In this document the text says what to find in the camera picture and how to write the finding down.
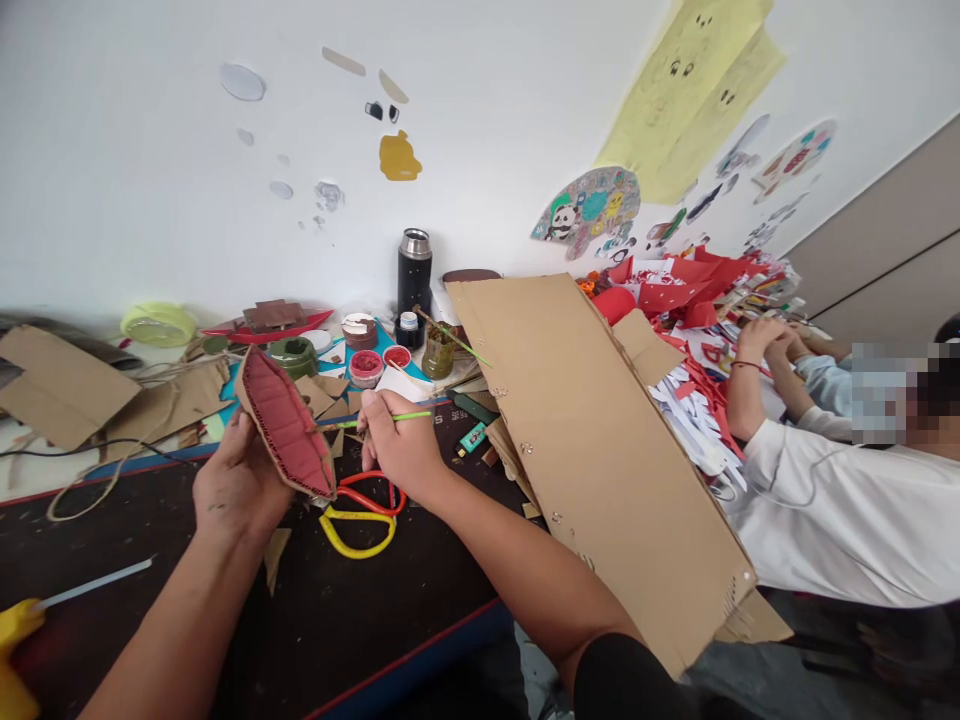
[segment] table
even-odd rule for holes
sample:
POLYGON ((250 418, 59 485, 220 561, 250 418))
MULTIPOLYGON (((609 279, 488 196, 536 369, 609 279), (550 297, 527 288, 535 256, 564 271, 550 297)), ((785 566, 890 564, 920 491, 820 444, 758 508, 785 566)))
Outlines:
MULTIPOLYGON (((454 447, 476 421, 451 403, 435 425, 448 465, 515 512, 524 497, 481 455, 462 464, 454 447)), ((202 463, 212 446, 187 456, 202 463)), ((360 469, 360 446, 346 440, 338 477, 360 469)), ((44 717, 76 717, 136 631, 194 531, 191 487, 196 467, 163 458, 134 461, 96 510, 51 525, 49 495, 0 505, 0 606, 48 597, 148 557, 136 576, 51 608, 47 623, 24 641, 14 664, 43 705, 44 717)), ((362 486, 381 504, 385 487, 362 486)), ((89 502, 88 482, 61 512, 89 502)), ((271 599, 265 574, 254 583, 235 633, 214 716, 350 717, 385 707, 451 659, 512 632, 509 613, 466 548, 419 507, 398 516, 393 543, 369 560, 348 560, 321 531, 317 508, 291 506, 281 527, 292 534, 271 599)), ((380 523, 339 523, 351 545, 373 544, 380 523)))

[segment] thermos bottle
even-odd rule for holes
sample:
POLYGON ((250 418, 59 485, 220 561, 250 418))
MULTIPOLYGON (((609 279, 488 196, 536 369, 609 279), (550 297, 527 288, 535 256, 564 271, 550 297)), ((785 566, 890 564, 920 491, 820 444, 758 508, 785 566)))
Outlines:
MULTIPOLYGON (((433 293, 430 291, 430 269, 433 265, 433 251, 430 249, 430 236, 423 230, 407 228, 400 240, 400 255, 397 265, 397 312, 405 313, 419 305, 427 315, 433 293)), ((404 330, 400 337, 398 326, 397 342, 411 350, 423 345, 427 333, 427 321, 417 315, 417 329, 404 330)))

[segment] yellow paper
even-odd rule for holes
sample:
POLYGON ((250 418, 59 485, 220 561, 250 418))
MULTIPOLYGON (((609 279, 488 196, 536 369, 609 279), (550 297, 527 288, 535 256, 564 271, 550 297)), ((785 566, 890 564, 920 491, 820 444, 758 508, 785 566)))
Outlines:
POLYGON ((783 65, 763 29, 772 7, 772 0, 684 2, 627 96, 597 166, 635 172, 645 202, 679 202, 783 65))

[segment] hand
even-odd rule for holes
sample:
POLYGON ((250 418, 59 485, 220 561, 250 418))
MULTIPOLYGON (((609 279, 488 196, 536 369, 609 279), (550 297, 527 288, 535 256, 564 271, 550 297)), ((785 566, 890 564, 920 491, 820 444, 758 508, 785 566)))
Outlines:
POLYGON ((424 495, 438 477, 449 470, 440 457, 433 418, 413 418, 394 423, 391 415, 422 410, 391 390, 363 391, 363 409, 357 430, 367 431, 363 442, 363 470, 372 470, 379 461, 387 478, 407 495, 426 505, 424 495))
POLYGON ((280 481, 253 420, 237 410, 220 447, 193 483, 197 536, 230 545, 266 545, 292 497, 293 489, 280 481))
POLYGON ((777 318, 757 318, 740 331, 737 359, 758 363, 767 345, 783 335, 787 326, 777 318))

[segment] green paint jar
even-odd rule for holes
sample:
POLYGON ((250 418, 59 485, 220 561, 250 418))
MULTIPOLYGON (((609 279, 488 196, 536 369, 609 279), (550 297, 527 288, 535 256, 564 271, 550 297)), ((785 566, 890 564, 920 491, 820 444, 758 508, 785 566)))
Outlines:
POLYGON ((295 337, 270 343, 267 354, 296 382, 317 374, 317 351, 307 338, 295 337))

